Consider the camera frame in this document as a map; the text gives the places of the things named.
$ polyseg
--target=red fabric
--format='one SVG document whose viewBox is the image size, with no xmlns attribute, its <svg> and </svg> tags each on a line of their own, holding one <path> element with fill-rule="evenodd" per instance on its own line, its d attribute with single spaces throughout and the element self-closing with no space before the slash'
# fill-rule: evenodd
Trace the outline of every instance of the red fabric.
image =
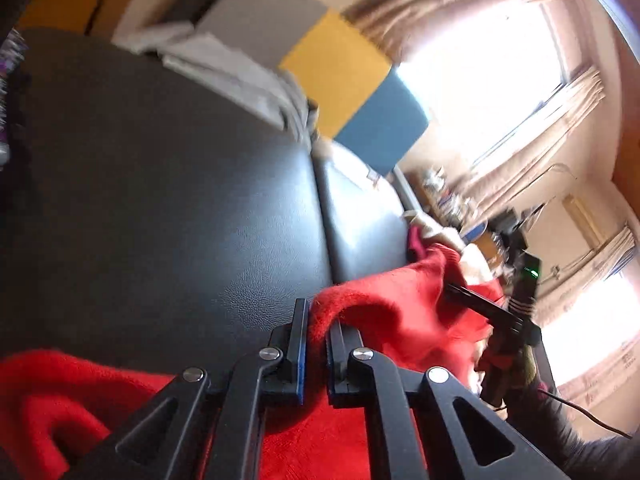
<svg viewBox="0 0 640 480">
<path fill-rule="evenodd" d="M 458 261 L 454 251 L 433 246 L 416 264 L 318 294 L 308 329 L 306 405 L 270 415 L 264 480 L 369 477 L 362 410 L 334 410 L 326 398 L 324 335 L 338 316 L 396 364 L 441 365 L 466 382 L 474 343 L 488 326 L 441 297 L 444 280 L 464 283 Z M 471 288 L 494 301 L 502 296 L 495 282 Z M 57 479 L 68 465 L 56 443 L 83 455 L 169 380 L 56 351 L 15 355 L 0 363 L 0 446 L 24 480 Z"/>
</svg>

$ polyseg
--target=leather surface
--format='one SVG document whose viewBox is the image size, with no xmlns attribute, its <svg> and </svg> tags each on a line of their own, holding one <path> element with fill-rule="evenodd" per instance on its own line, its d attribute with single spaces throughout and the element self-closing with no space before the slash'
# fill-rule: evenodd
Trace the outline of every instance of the leather surface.
<svg viewBox="0 0 640 480">
<path fill-rule="evenodd" d="M 405 266 L 406 222 L 331 160 L 314 158 L 334 283 Z"/>
<path fill-rule="evenodd" d="M 220 375 L 330 284 L 310 157 L 150 59 L 26 34 L 28 121 L 1 175 L 0 354 L 59 348 Z"/>
</svg>

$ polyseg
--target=bright window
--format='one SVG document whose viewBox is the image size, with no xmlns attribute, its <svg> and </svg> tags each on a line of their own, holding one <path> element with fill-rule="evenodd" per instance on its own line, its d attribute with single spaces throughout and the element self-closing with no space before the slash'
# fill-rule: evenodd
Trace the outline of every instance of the bright window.
<svg viewBox="0 0 640 480">
<path fill-rule="evenodd" d="M 572 309 L 543 328 L 557 386 L 597 365 L 640 332 L 640 304 L 622 273 L 595 283 Z"/>
<path fill-rule="evenodd" d="M 398 73 L 470 165 L 564 83 L 545 11 L 521 2 L 453 25 Z"/>
</svg>

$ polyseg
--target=wire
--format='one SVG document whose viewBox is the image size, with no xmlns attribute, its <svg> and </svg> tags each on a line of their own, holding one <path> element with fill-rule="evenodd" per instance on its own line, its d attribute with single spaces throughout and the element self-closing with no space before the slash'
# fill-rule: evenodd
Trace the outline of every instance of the wire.
<svg viewBox="0 0 640 480">
<path fill-rule="evenodd" d="M 583 415 L 587 416 L 590 420 L 595 422 L 597 425 L 602 426 L 605 430 L 609 430 L 609 431 L 612 431 L 613 433 L 617 433 L 620 436 L 628 438 L 629 440 L 631 440 L 633 438 L 628 433 L 625 433 L 624 431 L 618 430 L 617 428 L 614 428 L 613 426 L 610 426 L 609 424 L 605 424 L 599 418 L 596 418 L 595 416 L 591 415 L 591 413 L 589 413 L 583 407 L 578 406 L 577 404 L 569 402 L 568 400 L 565 400 L 562 397 L 555 396 L 554 394 L 550 394 L 548 391 L 543 390 L 542 388 L 538 388 L 538 391 L 544 393 L 545 395 L 548 395 L 552 399 L 558 400 L 559 402 L 562 402 L 563 404 L 566 404 L 567 406 L 573 408 L 574 410 L 578 410 L 580 413 L 582 413 Z"/>
</svg>

